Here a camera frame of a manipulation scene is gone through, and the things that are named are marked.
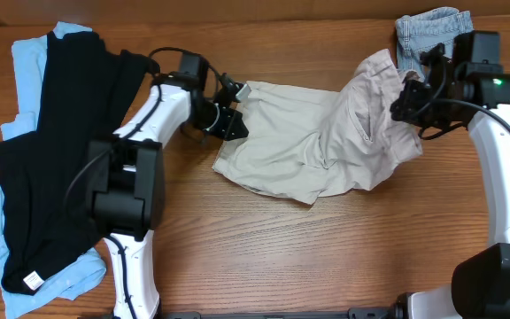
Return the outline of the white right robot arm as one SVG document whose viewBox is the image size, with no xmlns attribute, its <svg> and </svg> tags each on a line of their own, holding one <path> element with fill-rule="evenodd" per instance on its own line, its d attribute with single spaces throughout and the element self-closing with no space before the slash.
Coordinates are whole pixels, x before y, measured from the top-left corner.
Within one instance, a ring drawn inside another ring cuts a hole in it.
<svg viewBox="0 0 510 319">
<path fill-rule="evenodd" d="M 420 128 L 467 129 L 483 172 L 489 246 L 460 263 L 450 284 L 405 295 L 396 318 L 510 318 L 510 74 L 472 73 L 457 81 L 409 80 L 391 106 Z"/>
</svg>

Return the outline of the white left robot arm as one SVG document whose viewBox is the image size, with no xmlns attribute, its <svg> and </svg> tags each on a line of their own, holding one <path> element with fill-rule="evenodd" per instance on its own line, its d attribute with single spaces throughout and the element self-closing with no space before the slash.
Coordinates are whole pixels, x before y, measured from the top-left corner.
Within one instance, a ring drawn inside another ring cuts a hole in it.
<svg viewBox="0 0 510 319">
<path fill-rule="evenodd" d="M 232 104 L 251 89 L 220 76 L 215 99 L 203 97 L 199 78 L 161 74 L 142 108 L 111 136 L 89 145 L 86 210 L 111 256 L 116 301 L 113 318 L 158 318 L 153 238 L 165 207 L 163 148 L 187 121 L 207 135 L 230 141 L 248 136 Z"/>
</svg>

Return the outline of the beige khaki shorts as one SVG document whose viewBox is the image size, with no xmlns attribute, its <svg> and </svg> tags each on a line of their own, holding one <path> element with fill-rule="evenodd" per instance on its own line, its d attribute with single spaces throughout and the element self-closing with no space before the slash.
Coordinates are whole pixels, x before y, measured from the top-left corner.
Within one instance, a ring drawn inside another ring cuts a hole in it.
<svg viewBox="0 0 510 319">
<path fill-rule="evenodd" d="M 381 50 L 340 91 L 250 81 L 238 106 L 249 135 L 224 143 L 212 168 L 249 191 L 308 205 L 370 191 L 422 154 L 415 129 L 390 114 L 405 82 L 418 77 Z"/>
</svg>

